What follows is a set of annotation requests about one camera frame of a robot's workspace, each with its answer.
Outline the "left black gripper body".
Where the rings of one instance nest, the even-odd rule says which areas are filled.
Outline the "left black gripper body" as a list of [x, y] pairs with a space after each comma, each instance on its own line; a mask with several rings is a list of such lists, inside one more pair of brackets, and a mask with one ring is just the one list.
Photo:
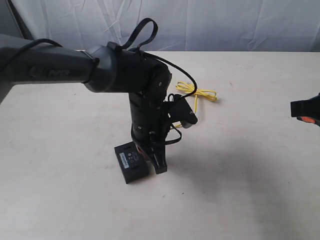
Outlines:
[[170, 131], [165, 106], [166, 93], [129, 93], [131, 138], [137, 148], [169, 145]]

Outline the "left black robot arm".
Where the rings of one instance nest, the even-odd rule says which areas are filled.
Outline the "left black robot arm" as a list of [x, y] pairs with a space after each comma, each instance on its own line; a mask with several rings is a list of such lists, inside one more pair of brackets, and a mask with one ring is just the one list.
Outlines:
[[109, 43], [88, 50], [50, 39], [0, 37], [0, 97], [16, 85], [81, 83], [93, 93], [127, 93], [131, 137], [157, 174], [167, 171], [169, 131], [164, 103], [172, 75], [166, 64]]

